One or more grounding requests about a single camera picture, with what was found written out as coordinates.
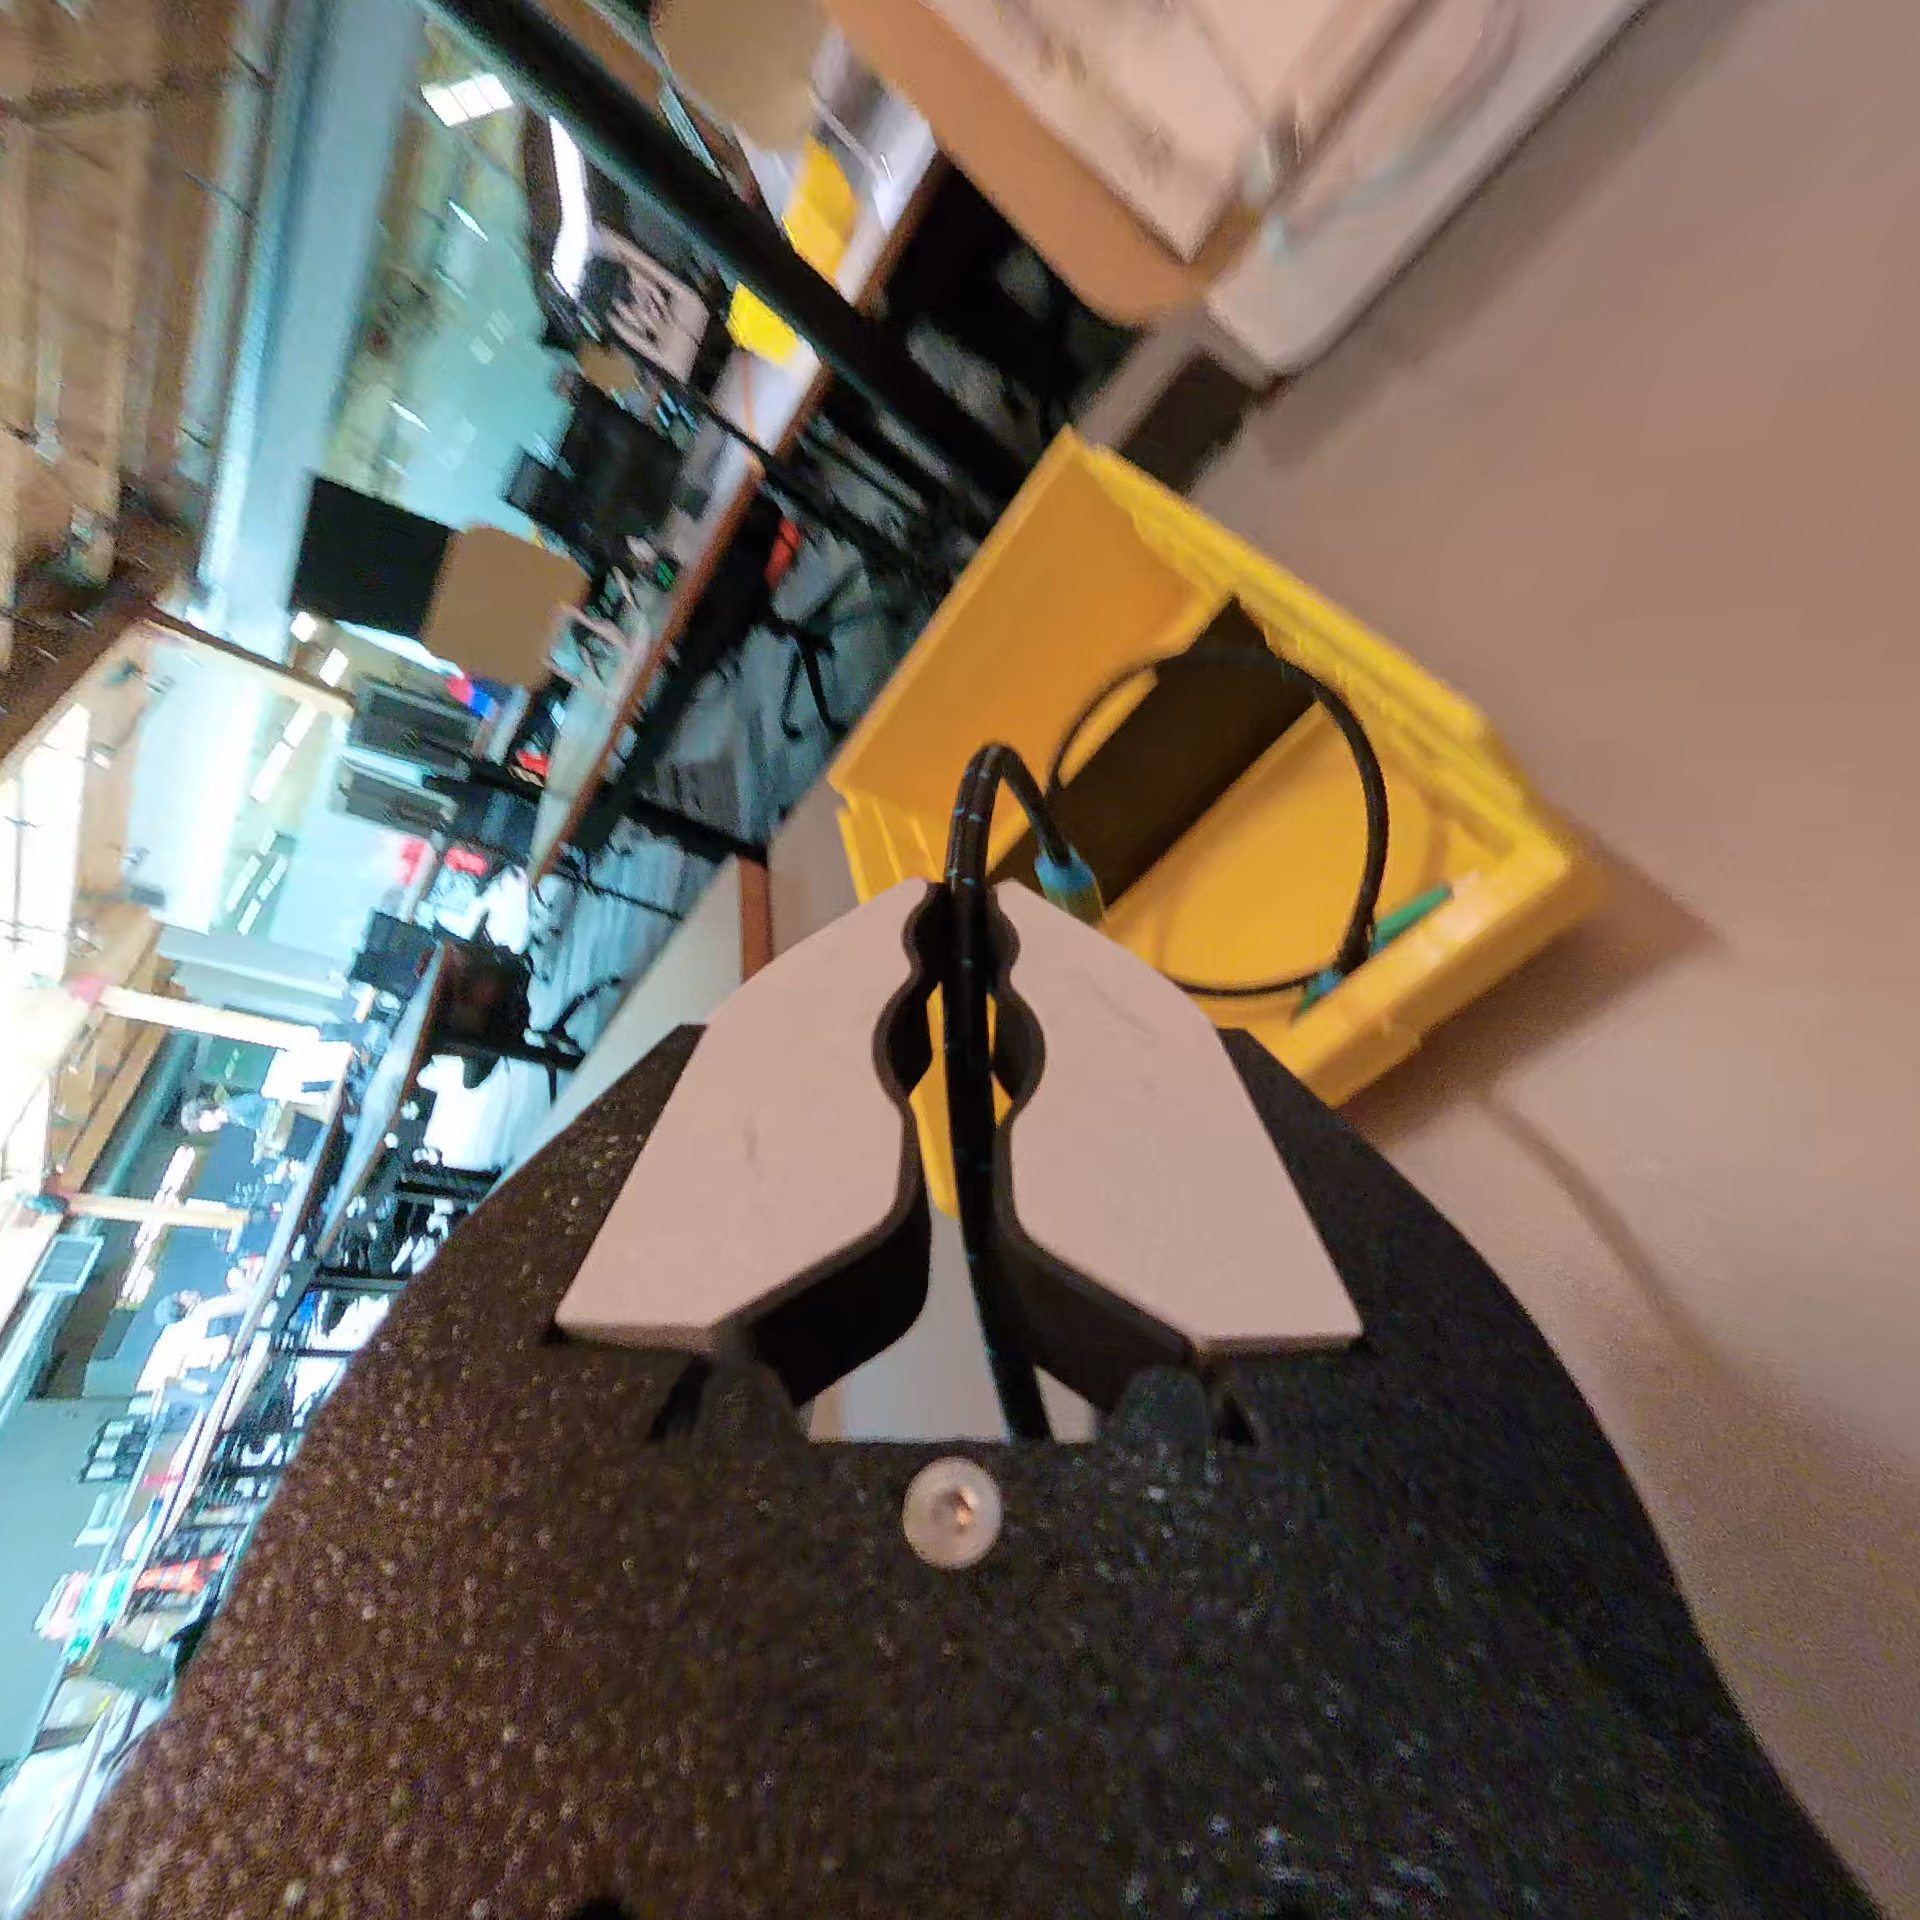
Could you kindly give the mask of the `white container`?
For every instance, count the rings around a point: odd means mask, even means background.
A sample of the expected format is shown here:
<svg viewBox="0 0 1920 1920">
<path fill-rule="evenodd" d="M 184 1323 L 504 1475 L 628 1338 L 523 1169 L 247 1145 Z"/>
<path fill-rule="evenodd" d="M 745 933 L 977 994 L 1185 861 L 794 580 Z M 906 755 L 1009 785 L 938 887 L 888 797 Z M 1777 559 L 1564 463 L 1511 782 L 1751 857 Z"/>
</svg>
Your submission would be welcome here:
<svg viewBox="0 0 1920 1920">
<path fill-rule="evenodd" d="M 1280 117 L 1256 227 L 1203 292 L 1271 377 L 1305 370 L 1505 166 L 1637 2 L 1347 4 Z"/>
</svg>

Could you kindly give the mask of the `cardboard box with paper sheets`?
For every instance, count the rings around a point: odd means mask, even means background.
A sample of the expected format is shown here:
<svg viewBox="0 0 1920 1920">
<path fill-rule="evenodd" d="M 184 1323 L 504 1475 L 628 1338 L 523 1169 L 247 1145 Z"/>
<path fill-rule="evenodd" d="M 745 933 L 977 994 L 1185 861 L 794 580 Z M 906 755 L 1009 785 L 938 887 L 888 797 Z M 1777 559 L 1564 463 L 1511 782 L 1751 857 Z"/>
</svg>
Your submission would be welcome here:
<svg viewBox="0 0 1920 1920">
<path fill-rule="evenodd" d="M 1197 303 L 1421 166 L 1514 4 L 835 2 L 851 52 L 1106 319 Z"/>
</svg>

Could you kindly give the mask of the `yellow plastic bin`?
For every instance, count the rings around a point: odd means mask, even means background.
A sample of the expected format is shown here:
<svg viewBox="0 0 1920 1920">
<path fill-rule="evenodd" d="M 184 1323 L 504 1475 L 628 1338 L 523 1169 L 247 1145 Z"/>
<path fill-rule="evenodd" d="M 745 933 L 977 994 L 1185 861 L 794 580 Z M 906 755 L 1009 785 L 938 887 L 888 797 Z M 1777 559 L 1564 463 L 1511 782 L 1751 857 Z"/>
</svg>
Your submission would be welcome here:
<svg viewBox="0 0 1920 1920">
<path fill-rule="evenodd" d="M 1203 996 L 1325 1105 L 1396 1069 L 1597 906 L 1601 867 L 1490 719 L 1413 653 L 1120 455 L 1061 434 L 831 767 L 855 898 L 940 879 L 973 750 L 1035 778 L 1103 871 L 1103 929 L 1151 966 L 1251 988 L 1322 975 L 1361 887 L 1363 787 L 1312 692 L 1244 668 L 1163 703 L 1122 774 L 1093 759 L 1212 629 L 1352 707 L 1383 767 L 1383 948 L 1349 982 Z"/>
</svg>

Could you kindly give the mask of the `grey desk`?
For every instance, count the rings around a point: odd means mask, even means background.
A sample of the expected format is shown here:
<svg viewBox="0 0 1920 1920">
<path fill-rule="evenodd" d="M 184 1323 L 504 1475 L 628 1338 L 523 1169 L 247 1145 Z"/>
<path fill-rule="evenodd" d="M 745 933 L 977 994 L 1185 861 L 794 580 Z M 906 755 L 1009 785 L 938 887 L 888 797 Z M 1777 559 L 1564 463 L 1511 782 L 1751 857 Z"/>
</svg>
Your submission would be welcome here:
<svg viewBox="0 0 1920 1920">
<path fill-rule="evenodd" d="M 1650 4 L 1194 502 L 1605 863 L 1352 1105 L 1916 1915 L 1916 4 Z"/>
</svg>

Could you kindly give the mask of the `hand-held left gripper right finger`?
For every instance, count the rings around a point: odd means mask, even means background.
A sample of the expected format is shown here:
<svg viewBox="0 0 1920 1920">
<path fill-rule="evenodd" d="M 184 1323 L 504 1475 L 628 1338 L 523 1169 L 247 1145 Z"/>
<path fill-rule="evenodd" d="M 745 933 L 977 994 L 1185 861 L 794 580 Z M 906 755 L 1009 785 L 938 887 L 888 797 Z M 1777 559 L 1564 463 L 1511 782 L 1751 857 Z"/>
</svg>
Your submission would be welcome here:
<svg viewBox="0 0 1920 1920">
<path fill-rule="evenodd" d="M 1093 1409 L 1177 1369 L 1363 1334 L 1224 1033 L 1148 962 L 1007 883 L 993 895 L 999 1273 L 1026 1356 Z"/>
</svg>

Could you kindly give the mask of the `black monitor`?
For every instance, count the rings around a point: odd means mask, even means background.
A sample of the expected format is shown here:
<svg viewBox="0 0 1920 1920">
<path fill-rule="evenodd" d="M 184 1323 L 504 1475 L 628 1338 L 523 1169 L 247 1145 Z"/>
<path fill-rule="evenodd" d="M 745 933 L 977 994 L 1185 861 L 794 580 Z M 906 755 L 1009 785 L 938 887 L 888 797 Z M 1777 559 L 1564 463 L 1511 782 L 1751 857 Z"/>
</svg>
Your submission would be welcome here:
<svg viewBox="0 0 1920 1920">
<path fill-rule="evenodd" d="M 308 481 L 285 609 L 420 641 L 456 530 L 322 473 Z"/>
</svg>

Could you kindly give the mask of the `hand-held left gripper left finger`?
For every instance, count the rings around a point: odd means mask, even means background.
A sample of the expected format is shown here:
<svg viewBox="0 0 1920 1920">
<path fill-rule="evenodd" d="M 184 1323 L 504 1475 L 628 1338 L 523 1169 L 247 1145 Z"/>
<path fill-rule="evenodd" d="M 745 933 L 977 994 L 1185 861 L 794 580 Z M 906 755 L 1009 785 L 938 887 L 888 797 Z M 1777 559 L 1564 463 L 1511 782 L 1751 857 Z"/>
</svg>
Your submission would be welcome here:
<svg viewBox="0 0 1920 1920">
<path fill-rule="evenodd" d="M 812 1403 L 915 1325 L 928 954 L 930 885 L 903 879 L 717 1007 L 560 1299 L 560 1334 L 759 1367 Z"/>
</svg>

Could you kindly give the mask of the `small cardboard box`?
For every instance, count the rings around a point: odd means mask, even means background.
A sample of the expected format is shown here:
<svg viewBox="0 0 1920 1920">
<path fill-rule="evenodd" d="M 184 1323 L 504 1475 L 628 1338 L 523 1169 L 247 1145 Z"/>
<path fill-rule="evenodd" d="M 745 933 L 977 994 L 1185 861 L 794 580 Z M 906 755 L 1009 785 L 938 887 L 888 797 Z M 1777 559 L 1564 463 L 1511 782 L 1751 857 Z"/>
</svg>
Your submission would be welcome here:
<svg viewBox="0 0 1920 1920">
<path fill-rule="evenodd" d="M 471 523 L 447 545 L 418 641 L 468 681 L 538 687 L 562 618 L 588 588 L 589 572 L 572 556 Z"/>
</svg>

